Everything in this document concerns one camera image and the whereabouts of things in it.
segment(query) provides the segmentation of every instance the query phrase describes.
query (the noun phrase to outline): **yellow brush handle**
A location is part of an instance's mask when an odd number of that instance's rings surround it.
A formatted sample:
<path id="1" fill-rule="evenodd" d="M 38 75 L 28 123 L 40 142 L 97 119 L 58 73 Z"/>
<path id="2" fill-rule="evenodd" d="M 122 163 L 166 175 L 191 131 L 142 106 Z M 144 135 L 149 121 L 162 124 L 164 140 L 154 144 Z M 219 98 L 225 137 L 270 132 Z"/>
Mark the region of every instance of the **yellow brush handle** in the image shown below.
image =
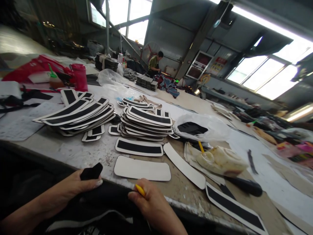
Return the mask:
<path id="1" fill-rule="evenodd" d="M 199 146 L 200 146 L 201 152 L 202 152 L 202 153 L 204 153 L 204 149 L 203 149 L 203 147 L 202 147 L 201 142 L 200 142 L 200 141 L 198 141 L 198 143 L 199 143 Z"/>
<path id="2" fill-rule="evenodd" d="M 138 190 L 138 192 L 143 196 L 145 197 L 146 196 L 146 193 L 144 192 L 144 190 L 142 189 L 142 187 L 140 187 L 138 184 L 135 184 L 136 186 L 136 189 Z"/>

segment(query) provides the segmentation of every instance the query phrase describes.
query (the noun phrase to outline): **green shirt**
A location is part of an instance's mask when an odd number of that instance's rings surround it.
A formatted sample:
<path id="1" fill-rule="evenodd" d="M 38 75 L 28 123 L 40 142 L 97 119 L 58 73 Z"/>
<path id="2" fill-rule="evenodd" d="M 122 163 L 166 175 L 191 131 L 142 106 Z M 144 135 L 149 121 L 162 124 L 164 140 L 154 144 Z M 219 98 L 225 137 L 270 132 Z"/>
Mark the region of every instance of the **green shirt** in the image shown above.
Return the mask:
<path id="1" fill-rule="evenodd" d="M 157 64 L 158 64 L 157 56 L 155 55 L 154 57 L 151 58 L 151 60 L 149 62 L 149 69 L 156 68 Z"/>

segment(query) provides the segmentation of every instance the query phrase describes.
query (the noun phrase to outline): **poster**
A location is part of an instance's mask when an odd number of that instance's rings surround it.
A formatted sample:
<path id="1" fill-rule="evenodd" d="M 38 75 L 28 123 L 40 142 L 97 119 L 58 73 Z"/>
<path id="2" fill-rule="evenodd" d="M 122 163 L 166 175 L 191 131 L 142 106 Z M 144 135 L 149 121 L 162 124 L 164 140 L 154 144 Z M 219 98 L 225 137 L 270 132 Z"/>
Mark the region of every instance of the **poster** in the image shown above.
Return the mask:
<path id="1" fill-rule="evenodd" d="M 224 68 L 226 63 L 227 63 L 227 60 L 221 57 L 218 57 L 216 61 L 214 62 L 214 64 L 211 66 L 208 73 L 212 75 L 217 75 Z"/>

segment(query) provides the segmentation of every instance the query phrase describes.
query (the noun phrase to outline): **standing fan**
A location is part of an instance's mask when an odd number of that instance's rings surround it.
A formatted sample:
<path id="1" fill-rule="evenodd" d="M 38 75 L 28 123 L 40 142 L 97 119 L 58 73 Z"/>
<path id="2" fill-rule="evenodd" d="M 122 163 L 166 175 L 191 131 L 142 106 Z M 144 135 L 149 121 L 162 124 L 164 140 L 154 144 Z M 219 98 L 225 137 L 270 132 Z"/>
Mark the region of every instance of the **standing fan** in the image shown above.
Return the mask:
<path id="1" fill-rule="evenodd" d="M 160 46 L 155 42 L 147 43 L 142 50 L 141 59 L 146 63 L 149 64 L 151 58 L 160 51 Z"/>

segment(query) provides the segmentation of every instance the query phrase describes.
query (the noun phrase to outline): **bottle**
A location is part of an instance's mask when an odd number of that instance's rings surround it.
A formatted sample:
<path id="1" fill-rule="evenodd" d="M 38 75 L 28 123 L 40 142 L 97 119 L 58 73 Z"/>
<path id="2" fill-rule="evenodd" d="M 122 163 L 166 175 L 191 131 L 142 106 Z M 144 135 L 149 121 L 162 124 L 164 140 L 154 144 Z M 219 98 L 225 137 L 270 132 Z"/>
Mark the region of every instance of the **bottle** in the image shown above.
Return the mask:
<path id="1" fill-rule="evenodd" d="M 85 66 L 82 64 L 71 64 L 70 68 L 75 76 L 75 90 L 88 91 Z"/>
<path id="2" fill-rule="evenodd" d="M 51 73 L 48 73 L 50 75 L 50 79 L 49 79 L 49 83 L 50 83 L 50 87 L 52 87 L 53 89 L 58 89 L 58 88 L 62 88 L 64 87 L 63 82 L 59 79 L 58 75 L 56 75 L 55 73 L 53 73 L 52 68 L 49 65 L 49 69 L 51 71 Z"/>

